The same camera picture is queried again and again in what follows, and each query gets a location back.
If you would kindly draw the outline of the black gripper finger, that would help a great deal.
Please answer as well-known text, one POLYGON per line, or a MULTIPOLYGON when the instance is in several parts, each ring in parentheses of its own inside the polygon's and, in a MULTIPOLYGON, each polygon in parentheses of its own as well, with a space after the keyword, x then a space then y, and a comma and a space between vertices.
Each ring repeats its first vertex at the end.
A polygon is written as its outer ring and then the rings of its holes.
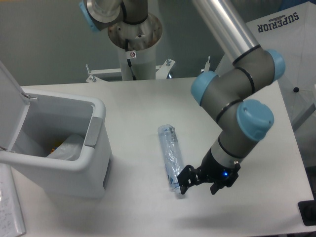
POLYGON ((186 193, 188 188, 200 184, 200 170, 191 165, 186 165, 177 176, 180 192, 182 195, 186 193))
POLYGON ((212 195, 215 195, 220 189, 227 186, 226 182, 216 181, 210 187, 210 192, 212 195))

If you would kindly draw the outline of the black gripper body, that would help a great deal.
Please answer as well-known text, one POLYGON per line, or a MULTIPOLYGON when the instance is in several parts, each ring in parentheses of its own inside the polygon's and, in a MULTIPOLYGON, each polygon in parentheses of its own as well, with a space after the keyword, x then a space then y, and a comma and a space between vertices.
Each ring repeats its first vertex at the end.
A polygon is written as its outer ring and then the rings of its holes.
POLYGON ((214 183, 222 181, 227 183, 227 188, 231 187, 238 178, 238 171, 240 170, 240 163, 236 161, 233 168, 221 165, 215 160, 211 149, 206 153, 202 159, 200 170, 200 183, 214 183))

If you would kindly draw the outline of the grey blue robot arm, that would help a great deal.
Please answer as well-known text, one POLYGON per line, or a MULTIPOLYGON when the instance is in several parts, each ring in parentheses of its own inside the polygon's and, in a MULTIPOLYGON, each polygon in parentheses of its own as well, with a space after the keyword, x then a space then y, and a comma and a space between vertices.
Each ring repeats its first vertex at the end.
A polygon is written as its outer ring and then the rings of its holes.
MULTIPOLYGON (((282 77, 285 61, 275 50, 264 50, 228 0, 196 0, 198 13, 230 58, 233 69, 219 76, 204 71, 193 82, 191 94, 220 126, 221 133, 199 167, 187 165, 177 177, 178 190, 210 183, 212 194, 231 187, 240 164, 274 124, 268 106, 251 95, 282 77)), ((153 47, 162 33, 145 0, 82 0, 79 7, 91 30, 107 29, 123 50, 124 80, 141 80, 135 60, 153 47)))

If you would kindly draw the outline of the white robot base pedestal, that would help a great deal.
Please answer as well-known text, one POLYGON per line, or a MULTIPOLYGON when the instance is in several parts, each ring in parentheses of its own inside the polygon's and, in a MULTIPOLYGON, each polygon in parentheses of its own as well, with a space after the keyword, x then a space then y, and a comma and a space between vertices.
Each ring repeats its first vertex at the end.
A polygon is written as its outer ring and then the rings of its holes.
POLYGON ((108 29, 108 36, 117 48, 122 70, 126 64, 150 64, 155 68, 156 46, 162 36, 162 24, 156 16, 149 13, 138 25, 116 23, 108 29))

